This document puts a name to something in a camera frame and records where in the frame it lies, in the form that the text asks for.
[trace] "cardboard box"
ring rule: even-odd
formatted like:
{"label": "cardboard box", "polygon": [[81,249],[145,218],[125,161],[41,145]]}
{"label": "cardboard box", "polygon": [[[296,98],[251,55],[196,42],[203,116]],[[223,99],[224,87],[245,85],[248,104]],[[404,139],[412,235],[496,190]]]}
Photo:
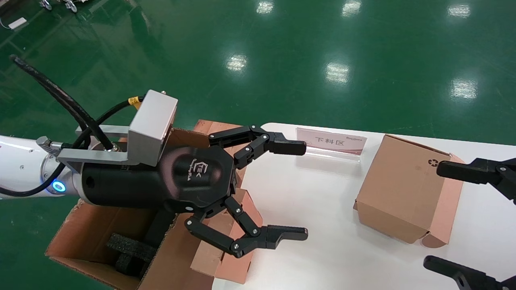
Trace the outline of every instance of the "cardboard box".
{"label": "cardboard box", "polygon": [[462,181],[437,175],[443,160],[458,157],[385,135],[357,196],[360,222],[407,243],[429,248],[449,243]]}
{"label": "cardboard box", "polygon": [[[209,145],[207,134],[237,127],[217,122],[199,121],[195,131],[173,129],[168,145]],[[230,153],[236,148],[229,148]],[[245,171],[240,171],[242,180]],[[259,225],[262,218],[247,191],[238,189],[235,198]],[[156,211],[133,208],[95,206],[79,200],[70,211],[61,228],[47,248],[46,255],[86,276],[119,290],[211,289],[214,277],[239,283],[245,281],[251,254],[242,259],[230,255],[192,236],[184,227],[191,214],[180,214],[163,239],[143,279],[115,271],[118,252],[106,244],[112,233],[141,240],[148,230]],[[221,213],[204,223],[233,238],[240,237],[238,223]]]}

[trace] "black cable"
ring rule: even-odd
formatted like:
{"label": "black cable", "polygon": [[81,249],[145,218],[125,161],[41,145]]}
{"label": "black cable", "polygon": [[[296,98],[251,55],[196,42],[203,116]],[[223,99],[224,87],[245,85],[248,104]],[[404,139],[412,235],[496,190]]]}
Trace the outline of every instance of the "black cable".
{"label": "black cable", "polygon": [[109,141],[109,138],[107,138],[106,134],[102,132],[95,120],[72,97],[70,97],[65,91],[49,80],[44,74],[40,73],[38,70],[27,64],[18,56],[11,55],[9,58],[24,72],[32,76],[44,88],[52,91],[53,94],[51,95],[56,98],[56,100],[70,114],[72,114],[76,120],[80,119],[83,123],[88,125],[88,127],[91,128],[93,135],[100,141],[100,143],[102,143],[105,149],[111,150],[113,148],[113,144],[111,141]]}
{"label": "black cable", "polygon": [[[143,98],[142,96],[139,96],[138,97],[138,101],[139,102],[142,102],[143,101]],[[109,119],[111,116],[113,116],[116,112],[120,111],[121,109],[125,108],[125,107],[129,107],[130,106],[130,103],[128,101],[123,101],[123,102],[120,102],[119,104],[115,105],[113,108],[109,109],[107,112],[103,113],[102,116],[100,116],[98,119],[97,119],[97,123],[100,125],[102,123],[104,123],[107,119]],[[86,130],[84,130],[80,135],[79,137],[77,138],[77,140],[72,144],[72,148],[74,146],[76,146],[77,144],[81,144],[83,141],[89,139],[89,136],[91,134],[91,129],[90,128],[87,128]]]}
{"label": "black cable", "polygon": [[[55,96],[53,91],[51,91],[51,90],[49,90],[48,88],[46,88],[46,87],[45,87],[42,83],[40,83],[39,81],[38,81],[38,83],[39,83],[39,84],[40,84],[40,85],[45,89],[45,91],[47,91],[51,96],[53,96],[53,97],[57,100],[57,102],[59,102],[59,103],[61,104],[61,106],[63,106],[63,107],[64,107],[64,104],[63,104],[62,100],[61,100],[60,98],[58,98],[57,96]],[[82,131],[84,131],[84,130],[86,130],[86,129],[88,128],[88,126],[86,125],[86,123],[84,123],[84,122],[82,121],[82,119],[78,118],[78,116],[77,116],[77,115],[72,114],[72,116],[73,116],[73,118],[77,121],[77,123],[79,124],[79,127],[80,127],[80,129],[81,129]],[[88,149],[88,147],[90,146],[90,144],[91,144],[91,139],[90,139],[90,138],[86,138],[84,145],[82,145],[82,146],[80,146],[80,147],[78,147],[78,148],[80,148],[80,149]]]}
{"label": "black cable", "polygon": [[[142,102],[143,101],[143,97],[139,96],[138,97],[138,101]],[[130,106],[130,104],[129,104],[128,101],[124,101],[124,102],[121,102],[121,103],[117,104],[116,106],[114,106],[113,108],[109,109],[106,113],[102,114],[102,116],[100,116],[97,119],[97,121],[96,121],[97,125],[102,124],[109,117],[113,116],[115,113],[117,113],[121,109],[123,109],[125,107],[129,107],[129,106]],[[75,142],[73,142],[71,148],[73,148],[73,149],[79,148],[79,146],[84,141],[89,139],[90,133],[91,133],[91,128],[90,127],[86,128],[81,133],[81,135],[75,140]],[[9,190],[9,189],[0,187],[0,194],[11,196],[11,197],[29,197],[29,196],[33,196],[33,195],[35,195],[35,194],[45,190],[47,187],[49,187],[52,184],[52,182],[61,174],[61,172],[63,171],[64,168],[65,168],[65,165],[63,163],[59,164],[57,166],[56,170],[54,170],[54,172],[52,172],[52,174],[49,176],[49,178],[47,180],[45,180],[40,186],[38,186],[38,187],[36,187],[34,189],[31,189],[31,190],[28,190],[28,191],[13,191],[13,190]]]}

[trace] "recycling symbol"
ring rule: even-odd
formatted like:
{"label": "recycling symbol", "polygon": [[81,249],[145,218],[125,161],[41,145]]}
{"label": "recycling symbol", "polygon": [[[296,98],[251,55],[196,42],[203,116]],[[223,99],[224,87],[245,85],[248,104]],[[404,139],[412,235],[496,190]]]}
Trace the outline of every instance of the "recycling symbol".
{"label": "recycling symbol", "polygon": [[432,167],[437,167],[437,164],[439,164],[439,161],[435,159],[429,159],[428,164],[430,164]]}

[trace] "blue indicator light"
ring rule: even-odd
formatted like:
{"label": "blue indicator light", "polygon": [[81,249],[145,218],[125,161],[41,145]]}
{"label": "blue indicator light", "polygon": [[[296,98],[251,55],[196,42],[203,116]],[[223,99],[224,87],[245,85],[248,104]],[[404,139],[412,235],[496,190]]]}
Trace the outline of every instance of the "blue indicator light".
{"label": "blue indicator light", "polygon": [[63,184],[63,182],[60,181],[54,181],[52,183],[52,187],[58,192],[64,192],[66,190],[65,185]]}

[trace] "yellow cable label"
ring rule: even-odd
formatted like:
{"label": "yellow cable label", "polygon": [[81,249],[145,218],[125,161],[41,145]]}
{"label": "yellow cable label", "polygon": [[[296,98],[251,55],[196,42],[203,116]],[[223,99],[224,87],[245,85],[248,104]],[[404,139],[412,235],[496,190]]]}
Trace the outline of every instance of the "yellow cable label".
{"label": "yellow cable label", "polygon": [[138,97],[137,97],[137,96],[134,96],[134,97],[132,97],[132,98],[129,98],[129,99],[127,99],[127,101],[129,102],[129,104],[130,104],[131,106],[134,106],[135,104],[139,104],[139,103],[140,103],[140,101],[138,100]]}
{"label": "yellow cable label", "polygon": [[137,110],[140,108],[141,102],[137,96],[127,99],[131,106],[134,106]]}

